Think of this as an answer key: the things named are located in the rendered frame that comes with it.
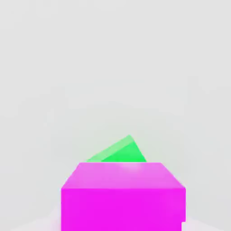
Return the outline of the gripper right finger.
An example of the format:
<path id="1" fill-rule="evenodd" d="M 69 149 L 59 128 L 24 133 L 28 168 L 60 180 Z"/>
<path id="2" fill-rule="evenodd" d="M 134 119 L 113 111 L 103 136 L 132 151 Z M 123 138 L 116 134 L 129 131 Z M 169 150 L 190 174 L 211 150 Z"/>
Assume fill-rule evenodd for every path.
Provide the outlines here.
<path id="1" fill-rule="evenodd" d="M 207 225 L 190 217 L 186 218 L 186 222 L 182 223 L 182 231 L 223 231 L 213 226 Z"/>

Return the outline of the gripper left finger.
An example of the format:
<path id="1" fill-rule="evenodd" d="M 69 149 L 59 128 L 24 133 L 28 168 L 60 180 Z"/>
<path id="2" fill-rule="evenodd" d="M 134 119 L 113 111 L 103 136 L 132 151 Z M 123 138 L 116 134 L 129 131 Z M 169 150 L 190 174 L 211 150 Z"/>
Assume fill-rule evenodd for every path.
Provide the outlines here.
<path id="1" fill-rule="evenodd" d="M 47 217 L 39 218 L 11 231 L 61 231 L 60 207 L 53 209 Z"/>

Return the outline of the small magenta cube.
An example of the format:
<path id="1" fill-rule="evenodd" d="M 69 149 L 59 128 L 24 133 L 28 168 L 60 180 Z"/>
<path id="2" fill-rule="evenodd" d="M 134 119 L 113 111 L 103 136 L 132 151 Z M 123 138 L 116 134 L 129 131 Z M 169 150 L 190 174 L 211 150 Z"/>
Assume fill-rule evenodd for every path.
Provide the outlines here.
<path id="1" fill-rule="evenodd" d="M 81 162 L 61 189 L 61 231 L 181 231 L 186 189 L 161 163 Z"/>

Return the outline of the small green cube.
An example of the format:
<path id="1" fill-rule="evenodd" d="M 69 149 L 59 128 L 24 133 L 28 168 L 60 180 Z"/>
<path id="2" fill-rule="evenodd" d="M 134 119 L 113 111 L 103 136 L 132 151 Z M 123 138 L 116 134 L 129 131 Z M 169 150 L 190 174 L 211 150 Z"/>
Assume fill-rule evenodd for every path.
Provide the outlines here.
<path id="1" fill-rule="evenodd" d="M 126 136 L 86 162 L 146 162 L 131 135 Z"/>

